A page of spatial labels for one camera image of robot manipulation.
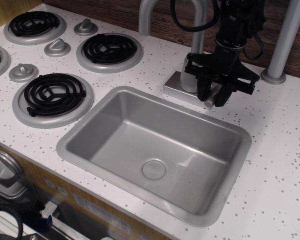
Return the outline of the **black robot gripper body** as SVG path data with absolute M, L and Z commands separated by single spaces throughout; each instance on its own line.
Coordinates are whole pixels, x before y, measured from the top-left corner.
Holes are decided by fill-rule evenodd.
M 251 95 L 260 76 L 240 61 L 240 52 L 247 41 L 235 44 L 220 37 L 215 37 L 214 40 L 216 46 L 213 53 L 189 53 L 186 56 L 188 63 L 185 72 L 196 79 L 199 74 L 203 74 L 212 80 L 212 84 L 231 84 L 234 85 L 233 92 L 240 91 Z

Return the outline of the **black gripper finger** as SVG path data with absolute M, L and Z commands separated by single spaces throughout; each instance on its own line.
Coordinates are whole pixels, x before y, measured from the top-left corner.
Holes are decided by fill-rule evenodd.
M 233 91 L 235 89 L 235 86 L 232 84 L 223 84 L 222 87 L 220 88 L 218 94 L 217 94 L 217 99 L 215 102 L 216 107 L 223 107 L 230 96 L 232 95 Z
M 205 101 L 208 93 L 211 89 L 212 80 L 203 74 L 199 74 L 197 77 L 197 98 L 200 101 Z

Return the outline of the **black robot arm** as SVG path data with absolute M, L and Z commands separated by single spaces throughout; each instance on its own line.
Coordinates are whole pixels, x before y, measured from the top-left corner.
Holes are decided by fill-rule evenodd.
M 258 32 L 266 21 L 263 0 L 216 3 L 215 19 L 220 20 L 220 26 L 214 37 L 215 50 L 211 54 L 189 53 L 185 66 L 185 72 L 197 79 L 197 98 L 208 108 L 224 106 L 234 92 L 253 93 L 260 76 L 242 64 L 240 53 L 245 53 L 251 38 L 264 46 Z

